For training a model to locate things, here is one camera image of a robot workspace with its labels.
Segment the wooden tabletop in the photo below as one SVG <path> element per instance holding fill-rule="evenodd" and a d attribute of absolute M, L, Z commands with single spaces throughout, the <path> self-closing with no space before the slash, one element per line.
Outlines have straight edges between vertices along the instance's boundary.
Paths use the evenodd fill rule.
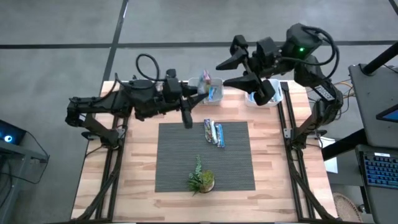
<path fill-rule="evenodd" d="M 105 95 L 112 84 L 104 82 L 101 95 Z M 293 81 L 289 81 L 289 88 L 299 126 L 311 113 L 307 93 Z M 288 119 L 285 102 L 284 111 Z M 134 119 L 133 115 L 126 134 L 114 222 L 297 221 L 277 107 L 248 108 L 244 104 L 243 91 L 225 88 L 221 106 L 197 106 L 192 111 L 192 118 L 194 122 L 203 122 L 205 118 L 248 122 L 256 190 L 214 191 L 194 197 L 191 192 L 155 192 L 159 123 L 181 123 L 181 114 L 169 112 L 144 122 Z M 97 114 L 96 119 L 110 128 L 113 116 Z M 315 140 L 308 140 L 308 143 L 317 144 Z M 99 145 L 99 141 L 90 142 L 88 152 Z M 98 193 L 105 157 L 106 149 L 100 149 L 85 160 L 72 218 L 81 215 Z M 304 150 L 304 161 L 311 191 L 336 217 L 321 150 L 308 146 Z M 300 193 L 304 214 L 308 217 L 303 193 Z M 108 203 L 105 203 L 103 214 L 107 209 Z"/>

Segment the keyboard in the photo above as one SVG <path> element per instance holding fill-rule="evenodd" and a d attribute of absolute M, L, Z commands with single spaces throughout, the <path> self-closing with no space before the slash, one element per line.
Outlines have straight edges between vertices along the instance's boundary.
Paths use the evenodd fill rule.
<path fill-rule="evenodd" d="M 391 154 L 362 154 L 368 185 L 398 189 L 398 156 Z"/>

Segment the woven mat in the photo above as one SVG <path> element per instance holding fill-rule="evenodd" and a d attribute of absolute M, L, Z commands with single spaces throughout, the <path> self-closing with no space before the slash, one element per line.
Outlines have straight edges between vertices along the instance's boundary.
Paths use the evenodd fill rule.
<path fill-rule="evenodd" d="M 213 190 L 255 190 L 247 122 L 221 123 L 225 148 L 205 139 L 203 123 L 185 129 L 182 123 L 159 124 L 156 192 L 188 191 L 188 175 L 195 171 L 200 155 L 203 170 L 215 173 Z"/>

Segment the clear plastic container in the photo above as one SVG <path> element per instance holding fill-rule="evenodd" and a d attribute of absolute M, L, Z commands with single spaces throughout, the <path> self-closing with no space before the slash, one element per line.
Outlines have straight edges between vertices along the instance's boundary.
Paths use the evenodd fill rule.
<path fill-rule="evenodd" d="M 282 87 L 280 87 L 280 81 L 274 78 L 270 78 L 269 82 L 271 83 L 272 87 L 274 87 L 275 90 L 275 95 L 273 96 L 275 101 L 269 101 L 268 103 L 258 106 L 255 101 L 251 100 L 251 95 L 248 93 L 245 93 L 245 104 L 246 106 L 249 107 L 254 107 L 254 108 L 270 108 L 272 106 L 276 106 L 279 102 L 284 100 L 284 94 L 282 93 Z"/>
<path fill-rule="evenodd" d="M 188 80 L 188 85 L 197 86 L 199 82 L 199 78 L 190 78 Z M 221 104 L 221 100 L 224 96 L 224 88 L 223 88 L 223 80 L 220 78 L 212 78 L 211 86 L 216 88 L 216 91 L 213 94 L 213 100 L 209 100 L 209 98 L 205 98 L 201 103 L 204 105 L 218 106 Z"/>

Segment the concrete floor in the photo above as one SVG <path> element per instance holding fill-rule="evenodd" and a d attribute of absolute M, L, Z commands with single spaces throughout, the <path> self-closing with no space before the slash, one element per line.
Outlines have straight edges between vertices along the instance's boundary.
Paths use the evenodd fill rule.
<path fill-rule="evenodd" d="M 2 0 L 0 45 L 111 43 L 121 5 L 122 0 Z M 321 27 L 335 40 L 397 40 L 397 20 L 386 0 L 138 0 L 128 5 L 119 42 L 229 42 L 236 34 L 250 41 L 266 36 L 283 41 L 286 29 L 296 22 Z M 340 46 L 333 81 L 348 79 L 349 65 L 366 63 L 387 47 Z M 203 69 L 220 78 L 243 71 L 215 70 L 228 58 L 227 47 L 118 49 L 111 74 L 118 72 L 125 80 L 137 74 L 133 61 L 141 52 L 152 54 L 163 74 L 176 68 L 182 80 L 197 77 Z M 321 61 L 329 53 L 328 47 L 320 47 L 315 55 Z M 32 132 L 51 155 L 41 183 L 26 184 L 20 193 L 11 223 L 69 219 L 87 141 L 80 136 L 83 129 L 64 122 L 68 97 L 98 94 L 108 54 L 109 49 L 0 50 L 0 104 L 6 105 L 0 119 Z M 390 64 L 398 65 L 398 58 Z M 142 67 L 154 72 L 148 61 Z M 331 65 L 322 69 L 328 73 Z M 292 74 L 276 78 L 292 79 Z M 354 98 L 349 111 L 325 127 L 331 138 L 360 128 Z"/>

